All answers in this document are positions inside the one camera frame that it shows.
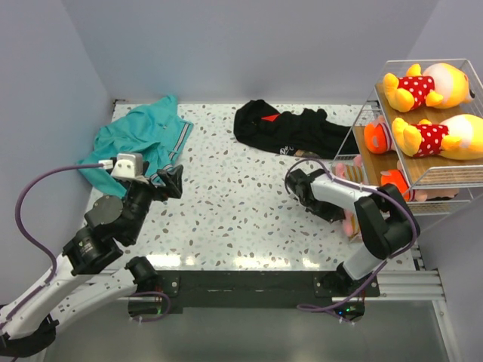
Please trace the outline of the pink pig plush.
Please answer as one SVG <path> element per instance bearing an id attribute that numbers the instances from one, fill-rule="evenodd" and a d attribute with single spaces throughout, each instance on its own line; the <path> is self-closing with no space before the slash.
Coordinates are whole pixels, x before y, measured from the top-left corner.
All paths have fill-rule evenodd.
<path id="1" fill-rule="evenodd" d="M 356 215 L 350 210 L 344 210 L 342 226 L 347 237 L 353 238 L 359 233 L 359 224 Z"/>
<path id="2" fill-rule="evenodd" d="M 367 181 L 361 155 L 356 155 L 348 162 L 336 162 L 331 170 L 336 176 L 354 183 L 366 183 Z"/>

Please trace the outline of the black-haired doll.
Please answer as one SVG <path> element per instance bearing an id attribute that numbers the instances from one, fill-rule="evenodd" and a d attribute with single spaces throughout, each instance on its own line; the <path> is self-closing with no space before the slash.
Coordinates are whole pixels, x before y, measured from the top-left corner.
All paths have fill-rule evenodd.
<path id="1" fill-rule="evenodd" d="M 395 143 L 383 115 L 378 115 L 365 126 L 364 140 L 366 147 L 373 154 L 382 155 L 395 151 Z"/>
<path id="2" fill-rule="evenodd" d="M 380 173 L 380 181 L 382 186 L 386 184 L 396 186 L 406 201 L 445 201 L 455 198 L 460 192 L 459 188 L 414 189 L 404 175 L 400 161 L 397 161 L 396 169 L 382 171 Z"/>

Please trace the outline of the yellow polka-dot plush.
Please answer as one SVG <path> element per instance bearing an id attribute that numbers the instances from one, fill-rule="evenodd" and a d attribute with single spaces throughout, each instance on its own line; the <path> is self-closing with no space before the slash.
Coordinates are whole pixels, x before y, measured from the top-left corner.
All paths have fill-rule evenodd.
<path id="1" fill-rule="evenodd" d="M 412 158 L 441 156 L 466 161 L 482 157 L 482 118 L 460 114 L 436 124 L 427 119 L 409 124 L 395 118 L 393 139 L 400 150 Z"/>
<path id="2" fill-rule="evenodd" d="M 448 63 L 435 63 L 426 69 L 415 63 L 402 77 L 387 73 L 383 92 L 390 106 L 403 113 L 421 106 L 449 109 L 475 99 L 468 75 Z"/>

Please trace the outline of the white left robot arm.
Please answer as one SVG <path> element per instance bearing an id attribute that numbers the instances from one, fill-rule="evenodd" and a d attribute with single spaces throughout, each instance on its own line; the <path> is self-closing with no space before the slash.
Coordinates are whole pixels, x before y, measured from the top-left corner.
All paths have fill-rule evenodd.
<path id="1" fill-rule="evenodd" d="M 1 307 L 1 355 L 30 357 L 54 342 L 57 331 L 101 305 L 125 296 L 157 296 L 162 311 L 171 311 L 171 298 L 158 282 L 158 274 L 145 256 L 133 257 L 107 281 L 81 292 L 87 283 L 119 259 L 122 247 L 136 244 L 154 201 L 179 199 L 183 193 L 183 166 L 158 170 L 161 183 L 134 171 L 121 176 L 129 187 L 119 198 L 104 195 L 85 214 L 85 226 L 54 258 L 52 267 L 21 297 Z"/>

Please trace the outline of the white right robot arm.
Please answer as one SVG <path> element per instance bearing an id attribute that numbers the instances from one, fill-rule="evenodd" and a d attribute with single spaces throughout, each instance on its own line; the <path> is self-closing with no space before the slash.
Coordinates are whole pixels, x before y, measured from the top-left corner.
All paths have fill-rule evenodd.
<path id="1" fill-rule="evenodd" d="M 346 211 L 355 217 L 363 245 L 329 274 L 344 296 L 354 296 L 363 287 L 362 279 L 420 235 L 414 215 L 393 184 L 358 185 L 324 169 L 296 169 L 287 173 L 285 186 L 306 211 L 327 222 L 343 220 Z"/>

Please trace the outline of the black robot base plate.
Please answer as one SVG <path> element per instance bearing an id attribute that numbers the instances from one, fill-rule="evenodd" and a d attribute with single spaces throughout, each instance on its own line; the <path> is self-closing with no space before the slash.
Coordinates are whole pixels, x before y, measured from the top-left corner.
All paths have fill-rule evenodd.
<path id="1" fill-rule="evenodd" d="M 150 285 L 171 300 L 171 313 L 185 308 L 295 308 L 326 306 L 362 285 L 337 280 L 335 271 L 159 271 Z"/>

